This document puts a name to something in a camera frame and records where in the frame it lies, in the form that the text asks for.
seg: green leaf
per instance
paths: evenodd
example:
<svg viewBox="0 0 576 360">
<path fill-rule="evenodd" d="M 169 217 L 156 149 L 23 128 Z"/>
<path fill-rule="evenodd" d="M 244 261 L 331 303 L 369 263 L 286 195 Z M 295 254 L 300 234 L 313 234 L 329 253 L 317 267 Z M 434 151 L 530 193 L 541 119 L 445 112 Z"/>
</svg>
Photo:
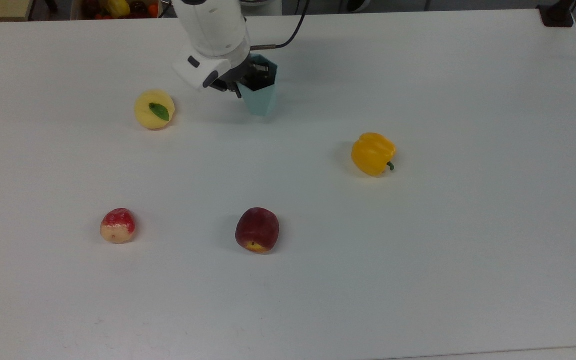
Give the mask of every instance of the green leaf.
<svg viewBox="0 0 576 360">
<path fill-rule="evenodd" d="M 168 112 L 168 109 L 166 109 L 166 106 L 151 102 L 150 105 L 148 105 L 148 107 L 150 108 L 150 111 L 161 120 L 170 121 L 170 114 Z"/>
</svg>

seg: red apple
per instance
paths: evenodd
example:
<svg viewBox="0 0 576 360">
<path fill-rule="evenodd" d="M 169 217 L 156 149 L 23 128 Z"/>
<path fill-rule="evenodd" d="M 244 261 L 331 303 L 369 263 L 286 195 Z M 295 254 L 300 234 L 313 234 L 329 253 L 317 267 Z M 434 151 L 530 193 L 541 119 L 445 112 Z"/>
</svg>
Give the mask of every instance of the red apple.
<svg viewBox="0 0 576 360">
<path fill-rule="evenodd" d="M 269 210 L 253 207 L 246 211 L 235 231 L 237 244 L 253 253 L 263 254 L 272 250 L 279 238 L 279 220 Z"/>
<path fill-rule="evenodd" d="M 114 209 L 101 221 L 101 236 L 105 241 L 123 244 L 135 234 L 135 219 L 128 209 Z"/>
</svg>

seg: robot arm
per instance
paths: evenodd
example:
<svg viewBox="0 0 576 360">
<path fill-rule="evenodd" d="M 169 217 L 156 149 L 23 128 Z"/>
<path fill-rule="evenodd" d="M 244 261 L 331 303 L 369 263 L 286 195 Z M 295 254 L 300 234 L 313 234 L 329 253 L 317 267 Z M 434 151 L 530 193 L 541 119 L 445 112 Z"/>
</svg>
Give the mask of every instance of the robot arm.
<svg viewBox="0 0 576 360">
<path fill-rule="evenodd" d="M 237 83 L 268 76 L 250 59 L 250 37 L 238 0 L 172 0 L 189 36 L 174 70 L 197 90 L 233 91 Z"/>
</svg>

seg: black cable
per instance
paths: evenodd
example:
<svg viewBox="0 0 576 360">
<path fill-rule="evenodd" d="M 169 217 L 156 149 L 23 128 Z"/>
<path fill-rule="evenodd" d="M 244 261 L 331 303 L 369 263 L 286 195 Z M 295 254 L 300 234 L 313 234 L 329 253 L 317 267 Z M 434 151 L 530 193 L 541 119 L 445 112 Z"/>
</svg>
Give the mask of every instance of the black cable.
<svg viewBox="0 0 576 360">
<path fill-rule="evenodd" d="M 290 39 L 288 39 L 288 41 L 282 43 L 281 45 L 277 45 L 275 47 L 275 49 L 285 48 L 286 46 L 288 46 L 290 43 L 293 42 L 293 40 L 297 36 L 297 33 L 299 32 L 299 29 L 302 27 L 302 23 L 304 22 L 304 18 L 306 18 L 306 12 L 308 11 L 308 6 L 310 4 L 311 4 L 311 0 L 306 0 L 306 5 L 304 5 L 304 7 L 303 7 L 303 12 L 301 13 L 301 18 L 299 19 L 299 23 L 297 24 L 297 28 L 292 33 L 292 36 L 290 37 Z"/>
<path fill-rule="evenodd" d="M 166 8 L 164 9 L 164 11 L 161 12 L 159 18 L 163 18 L 164 15 L 166 15 L 168 9 L 170 9 L 170 7 L 172 6 L 172 0 L 170 0 L 170 2 L 167 4 Z"/>
</svg>

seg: yellow bell pepper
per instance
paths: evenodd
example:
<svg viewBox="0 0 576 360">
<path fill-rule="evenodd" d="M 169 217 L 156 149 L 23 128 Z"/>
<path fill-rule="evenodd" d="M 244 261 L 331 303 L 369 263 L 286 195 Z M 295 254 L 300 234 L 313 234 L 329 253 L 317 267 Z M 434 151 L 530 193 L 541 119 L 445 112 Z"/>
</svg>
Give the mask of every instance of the yellow bell pepper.
<svg viewBox="0 0 576 360">
<path fill-rule="evenodd" d="M 108 9 L 110 16 L 115 19 L 130 14 L 130 5 L 128 5 L 126 0 L 108 0 L 106 8 Z"/>
<path fill-rule="evenodd" d="M 354 146 L 352 146 L 352 161 L 359 170 L 370 176 L 379 176 L 390 167 L 390 171 L 395 170 L 391 162 L 397 148 L 384 135 L 374 132 L 366 132 L 359 137 Z"/>
</svg>

